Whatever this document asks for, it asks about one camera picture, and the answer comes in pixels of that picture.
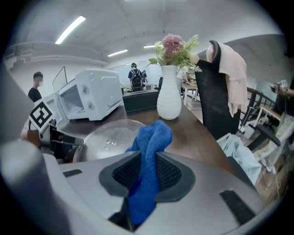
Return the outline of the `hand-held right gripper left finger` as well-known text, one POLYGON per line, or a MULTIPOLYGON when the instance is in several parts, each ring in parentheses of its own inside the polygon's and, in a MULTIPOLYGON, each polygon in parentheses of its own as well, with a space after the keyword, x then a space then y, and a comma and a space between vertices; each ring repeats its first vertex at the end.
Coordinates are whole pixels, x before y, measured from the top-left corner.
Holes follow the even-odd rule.
POLYGON ((139 151, 67 164, 49 154, 43 157, 51 188, 71 218, 75 212, 88 219, 130 217, 128 196, 141 171, 139 151))

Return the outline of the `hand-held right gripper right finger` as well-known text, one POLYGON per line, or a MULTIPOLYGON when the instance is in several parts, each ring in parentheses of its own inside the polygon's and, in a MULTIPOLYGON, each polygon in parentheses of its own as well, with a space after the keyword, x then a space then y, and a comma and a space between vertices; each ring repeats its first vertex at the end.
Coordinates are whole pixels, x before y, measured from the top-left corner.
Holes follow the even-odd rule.
POLYGON ((168 152, 161 155, 189 167, 195 183, 179 201, 158 203, 138 235, 224 235, 238 229, 241 225, 222 192, 239 196, 253 216, 264 209, 257 191, 226 170, 168 152))

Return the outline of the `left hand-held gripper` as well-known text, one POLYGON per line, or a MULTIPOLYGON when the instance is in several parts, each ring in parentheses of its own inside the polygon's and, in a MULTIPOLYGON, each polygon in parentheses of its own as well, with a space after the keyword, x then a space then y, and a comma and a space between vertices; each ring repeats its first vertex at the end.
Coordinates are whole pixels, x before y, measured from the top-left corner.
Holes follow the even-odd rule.
POLYGON ((28 117, 27 140, 42 152, 54 153, 56 159, 72 159, 84 140, 58 130, 53 116, 54 112, 45 101, 35 102, 28 117))

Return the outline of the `clear glass plate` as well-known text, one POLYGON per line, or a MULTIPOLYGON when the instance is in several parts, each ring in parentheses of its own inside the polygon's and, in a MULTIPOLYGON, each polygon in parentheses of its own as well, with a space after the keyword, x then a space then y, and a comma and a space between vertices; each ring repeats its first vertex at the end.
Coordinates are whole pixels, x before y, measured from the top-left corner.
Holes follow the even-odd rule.
POLYGON ((77 148, 73 162, 86 162, 122 154, 131 147, 140 127, 145 124, 131 119, 107 123, 92 131, 77 148))

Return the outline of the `blue cloth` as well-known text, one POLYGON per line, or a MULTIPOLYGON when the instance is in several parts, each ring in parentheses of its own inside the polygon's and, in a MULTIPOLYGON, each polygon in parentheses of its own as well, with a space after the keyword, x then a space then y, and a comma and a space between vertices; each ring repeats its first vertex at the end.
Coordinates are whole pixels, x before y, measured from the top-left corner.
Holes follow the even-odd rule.
POLYGON ((155 209, 154 197, 159 192, 156 152, 164 151, 171 142, 171 129, 165 122, 157 120, 151 125, 140 127, 132 146, 126 150, 141 152, 141 171, 128 198, 134 225, 142 224, 155 209))

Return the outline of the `white microwave oven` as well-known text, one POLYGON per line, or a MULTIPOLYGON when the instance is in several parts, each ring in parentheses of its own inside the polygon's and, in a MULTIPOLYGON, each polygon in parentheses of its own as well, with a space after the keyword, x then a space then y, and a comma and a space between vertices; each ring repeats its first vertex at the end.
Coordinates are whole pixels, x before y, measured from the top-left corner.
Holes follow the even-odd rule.
POLYGON ((101 121, 123 103, 119 74, 105 69, 85 69, 57 93, 44 98, 57 126, 76 119, 101 121))

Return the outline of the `light blue garment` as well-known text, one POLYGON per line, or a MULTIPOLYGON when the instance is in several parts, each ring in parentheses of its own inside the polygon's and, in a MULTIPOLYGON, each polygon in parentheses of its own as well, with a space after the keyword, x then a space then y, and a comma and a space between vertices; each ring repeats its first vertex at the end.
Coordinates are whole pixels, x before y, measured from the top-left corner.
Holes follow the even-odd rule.
POLYGON ((227 133, 217 140, 217 143, 227 157, 232 157, 255 186, 262 165, 256 160, 252 151, 244 146, 240 137, 227 133))

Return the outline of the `black framed standing whiteboard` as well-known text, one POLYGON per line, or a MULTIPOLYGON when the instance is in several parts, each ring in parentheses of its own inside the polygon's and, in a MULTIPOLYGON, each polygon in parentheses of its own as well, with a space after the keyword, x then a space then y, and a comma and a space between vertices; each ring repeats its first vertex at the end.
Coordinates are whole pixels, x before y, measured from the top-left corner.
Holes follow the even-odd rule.
POLYGON ((52 86, 53 86, 54 92, 57 93, 64 86, 66 86, 69 82, 71 82, 74 78, 75 78, 74 75, 67 74, 66 67, 63 66, 52 81, 52 86))

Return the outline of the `white waste bin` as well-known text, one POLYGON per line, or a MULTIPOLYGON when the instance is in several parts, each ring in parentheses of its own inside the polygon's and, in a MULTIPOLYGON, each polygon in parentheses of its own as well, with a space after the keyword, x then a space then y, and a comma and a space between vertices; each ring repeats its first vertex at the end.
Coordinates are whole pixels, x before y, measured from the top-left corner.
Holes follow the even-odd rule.
POLYGON ((252 124, 248 124, 245 126, 244 137, 246 139, 250 139, 255 132, 255 128, 252 124))

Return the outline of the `black mesh office chair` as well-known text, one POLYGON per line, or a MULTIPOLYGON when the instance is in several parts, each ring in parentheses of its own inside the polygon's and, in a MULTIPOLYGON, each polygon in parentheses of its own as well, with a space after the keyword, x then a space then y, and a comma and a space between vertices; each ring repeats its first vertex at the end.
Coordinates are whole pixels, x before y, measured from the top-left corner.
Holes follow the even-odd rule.
MULTIPOLYGON (((218 140, 227 133, 236 135, 241 111, 238 110, 233 117, 230 115, 225 75, 218 72, 221 58, 220 45, 215 40, 210 40, 210 43, 213 49, 212 62, 199 60, 198 64, 202 72, 196 72, 195 76, 201 100, 203 124, 218 140)), ((269 129, 257 125, 255 130, 258 130, 260 135, 247 146, 251 151, 266 139, 273 140, 275 144, 280 145, 278 138, 269 129)), ((227 159, 235 176, 249 187, 254 188, 237 162, 232 157, 227 157, 227 159)))

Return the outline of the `black metal railing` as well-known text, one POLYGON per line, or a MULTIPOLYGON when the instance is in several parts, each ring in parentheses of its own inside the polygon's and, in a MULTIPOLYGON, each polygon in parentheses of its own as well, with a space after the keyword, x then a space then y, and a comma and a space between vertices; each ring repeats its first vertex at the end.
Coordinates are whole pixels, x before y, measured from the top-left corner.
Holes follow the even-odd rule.
POLYGON ((263 93, 247 88, 248 111, 246 112, 247 120, 253 121, 257 119, 261 106, 273 108, 275 101, 269 99, 263 93))

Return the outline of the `pale pink garment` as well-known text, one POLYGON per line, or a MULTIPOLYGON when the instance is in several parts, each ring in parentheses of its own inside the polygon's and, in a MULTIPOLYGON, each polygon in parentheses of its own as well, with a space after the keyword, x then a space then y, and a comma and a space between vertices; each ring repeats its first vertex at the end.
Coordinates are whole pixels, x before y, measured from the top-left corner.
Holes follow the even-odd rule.
POLYGON ((247 65, 231 47, 220 43, 219 73, 225 74, 228 90, 228 107, 233 117, 238 110, 247 110, 247 65))

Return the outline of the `artificial flower bouquet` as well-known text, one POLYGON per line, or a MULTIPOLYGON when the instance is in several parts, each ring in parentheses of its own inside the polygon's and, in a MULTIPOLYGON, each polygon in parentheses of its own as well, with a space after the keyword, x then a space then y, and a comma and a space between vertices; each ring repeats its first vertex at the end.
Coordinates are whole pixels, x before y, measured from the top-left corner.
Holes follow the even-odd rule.
POLYGON ((199 56, 192 50, 199 45, 198 35, 184 41, 176 34, 166 35, 162 41, 155 43, 155 57, 148 59, 149 64, 164 66, 187 67, 195 72, 202 72, 198 65, 199 56))

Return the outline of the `large wall whiteboard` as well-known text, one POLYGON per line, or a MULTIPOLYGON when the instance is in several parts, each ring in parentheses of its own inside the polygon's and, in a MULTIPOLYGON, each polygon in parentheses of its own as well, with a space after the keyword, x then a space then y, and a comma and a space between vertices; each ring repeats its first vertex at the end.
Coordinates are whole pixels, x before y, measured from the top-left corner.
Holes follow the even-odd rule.
MULTIPOLYGON (((148 65, 148 62, 139 62, 136 63, 139 70, 146 71, 147 74, 147 85, 152 85, 155 87, 155 85, 159 84, 159 79, 163 76, 162 70, 159 65, 148 65)), ((116 71, 119 74, 119 80, 121 85, 123 85, 125 88, 130 88, 130 79, 128 78, 129 71, 131 70, 131 64, 124 64, 121 66, 109 68, 109 70, 116 71)))

